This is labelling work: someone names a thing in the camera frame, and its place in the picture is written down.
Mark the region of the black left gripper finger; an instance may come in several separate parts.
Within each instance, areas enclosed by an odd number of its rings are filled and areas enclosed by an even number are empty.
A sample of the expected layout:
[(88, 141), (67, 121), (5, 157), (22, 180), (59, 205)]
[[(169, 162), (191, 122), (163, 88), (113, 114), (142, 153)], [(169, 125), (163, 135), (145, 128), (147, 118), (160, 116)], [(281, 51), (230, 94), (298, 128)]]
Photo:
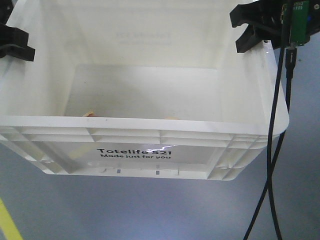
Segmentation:
[(0, 24), (0, 47), (18, 47), (28, 46), (29, 34), (17, 27), (10, 27), (3, 23)]
[(11, 56), (20, 60), (33, 62), (36, 50), (32, 47), (1, 46), (0, 57)]

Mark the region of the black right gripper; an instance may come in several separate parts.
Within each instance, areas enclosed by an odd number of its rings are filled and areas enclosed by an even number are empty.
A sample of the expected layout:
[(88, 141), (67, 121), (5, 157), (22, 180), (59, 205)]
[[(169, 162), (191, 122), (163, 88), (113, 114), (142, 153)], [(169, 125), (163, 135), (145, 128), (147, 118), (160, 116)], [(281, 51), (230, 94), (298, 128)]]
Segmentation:
[[(263, 0), (238, 4), (230, 13), (233, 28), (248, 24), (243, 34), (235, 41), (237, 53), (245, 53), (264, 40), (270, 40), (273, 49), (282, 45), (285, 32), (285, 45), (289, 45), (292, 8), (287, 0)], [(309, 0), (306, 43), (311, 36), (320, 32), (320, 2)]]

